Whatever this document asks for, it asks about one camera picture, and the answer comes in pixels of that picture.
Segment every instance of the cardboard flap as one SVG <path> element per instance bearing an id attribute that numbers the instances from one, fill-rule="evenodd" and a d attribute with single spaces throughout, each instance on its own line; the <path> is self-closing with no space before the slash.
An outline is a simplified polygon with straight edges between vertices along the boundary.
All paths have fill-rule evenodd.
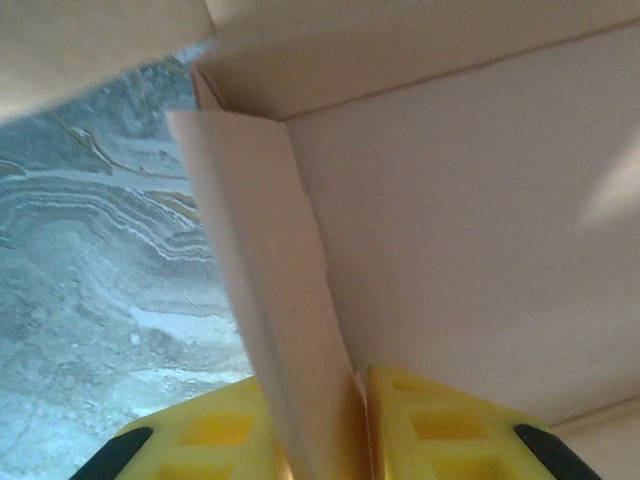
<path id="1" fill-rule="evenodd" d="M 0 1 L 0 120 L 212 35 L 202 0 Z"/>
<path id="2" fill-rule="evenodd" d="M 221 111 L 170 121 L 295 478 L 367 478 L 362 398 L 286 127 Z"/>
<path id="3" fill-rule="evenodd" d="M 216 111 L 222 110 L 220 101 L 216 97 L 215 84 L 207 78 L 198 68 L 191 69 L 191 82 L 196 96 L 198 110 Z"/>
<path id="4" fill-rule="evenodd" d="M 640 394 L 640 27 L 287 121 L 354 365 L 558 423 Z"/>
<path id="5" fill-rule="evenodd" d="M 208 0 L 200 69 L 236 112 L 285 119 L 640 17 L 600 0 Z"/>

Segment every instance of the stone surface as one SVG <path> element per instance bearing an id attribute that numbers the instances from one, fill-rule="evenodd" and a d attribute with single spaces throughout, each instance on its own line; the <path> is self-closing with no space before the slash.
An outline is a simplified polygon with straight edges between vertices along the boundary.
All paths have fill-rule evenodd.
<path id="1" fill-rule="evenodd" d="M 192 55 L 0 126 L 0 479 L 251 374 L 164 120 Z"/>

